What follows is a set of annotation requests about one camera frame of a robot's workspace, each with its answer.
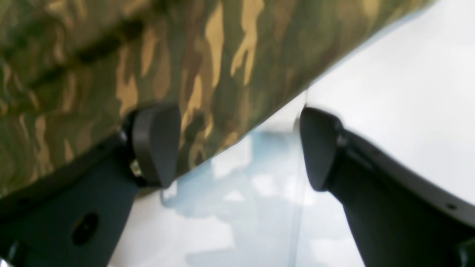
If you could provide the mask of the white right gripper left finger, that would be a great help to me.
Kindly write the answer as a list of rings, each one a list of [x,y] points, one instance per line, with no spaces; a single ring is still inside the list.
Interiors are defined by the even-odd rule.
[[[138,109],[87,153],[1,198],[1,266],[106,267],[138,192],[174,181],[180,127],[177,104]]]

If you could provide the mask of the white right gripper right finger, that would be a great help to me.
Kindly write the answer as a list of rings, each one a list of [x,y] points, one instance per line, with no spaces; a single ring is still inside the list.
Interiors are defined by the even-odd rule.
[[[407,169],[334,115],[305,107],[299,132],[313,190],[343,206],[367,267],[473,267],[474,205]]]

